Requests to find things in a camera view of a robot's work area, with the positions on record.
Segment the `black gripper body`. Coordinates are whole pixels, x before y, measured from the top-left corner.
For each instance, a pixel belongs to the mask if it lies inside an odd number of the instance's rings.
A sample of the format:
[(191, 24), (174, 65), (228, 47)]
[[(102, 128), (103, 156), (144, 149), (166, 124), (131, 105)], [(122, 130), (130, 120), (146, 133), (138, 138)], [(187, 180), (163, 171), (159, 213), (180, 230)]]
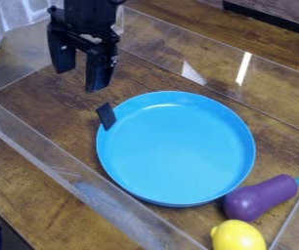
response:
[(64, 0), (64, 7), (47, 10), (51, 22), (47, 28), (48, 46), (52, 54), (116, 50), (120, 36), (116, 24), (122, 0)]

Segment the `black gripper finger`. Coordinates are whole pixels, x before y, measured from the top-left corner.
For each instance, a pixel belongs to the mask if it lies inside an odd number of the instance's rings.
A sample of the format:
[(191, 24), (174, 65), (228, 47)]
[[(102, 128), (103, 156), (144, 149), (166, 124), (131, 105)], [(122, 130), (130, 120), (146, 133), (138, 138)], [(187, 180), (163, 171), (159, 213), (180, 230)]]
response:
[(94, 93), (110, 85), (118, 64), (118, 50), (90, 50), (87, 56), (87, 92)]
[(52, 26), (47, 29), (50, 55), (55, 70), (64, 73), (76, 68), (76, 48), (71, 45), (67, 33)]

